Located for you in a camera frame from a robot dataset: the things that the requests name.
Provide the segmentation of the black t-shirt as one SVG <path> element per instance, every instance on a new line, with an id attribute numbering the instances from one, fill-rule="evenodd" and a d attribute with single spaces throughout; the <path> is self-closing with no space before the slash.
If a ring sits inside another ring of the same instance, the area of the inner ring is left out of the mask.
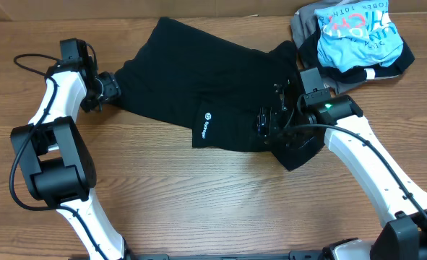
<path id="1" fill-rule="evenodd" d="M 191 129 L 195 148 L 273 154 L 271 146 L 256 144 L 260 89 L 297 73 L 296 46 L 288 40 L 263 52 L 162 17 L 116 72 L 115 105 Z"/>

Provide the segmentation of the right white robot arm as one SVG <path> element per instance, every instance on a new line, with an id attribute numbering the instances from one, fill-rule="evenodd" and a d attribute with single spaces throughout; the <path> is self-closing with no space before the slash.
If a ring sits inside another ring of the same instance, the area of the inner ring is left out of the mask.
<path id="1" fill-rule="evenodd" d="M 382 228 L 374 241 L 348 238 L 320 251 L 293 251 L 290 259 L 427 259 L 427 192 L 382 146 L 357 103 L 332 96 L 316 68 L 298 72 L 275 92 L 280 107 L 260 109 L 258 136 L 288 170 L 327 147 L 357 180 Z"/>

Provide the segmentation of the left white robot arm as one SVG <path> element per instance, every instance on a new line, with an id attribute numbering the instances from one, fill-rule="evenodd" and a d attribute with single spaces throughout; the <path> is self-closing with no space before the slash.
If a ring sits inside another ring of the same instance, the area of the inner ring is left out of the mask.
<path id="1" fill-rule="evenodd" d="M 21 169 L 30 195 L 43 207 L 13 200 L 30 211 L 54 210 L 73 227 L 90 259 L 134 259 L 125 239 L 112 226 L 95 192 L 97 173 L 76 126 L 80 110 L 101 108 L 121 95 L 112 73 L 99 72 L 94 49 L 83 40 L 60 42 L 61 58 L 42 74 L 46 92 L 27 125 L 12 129 L 14 181 Z"/>

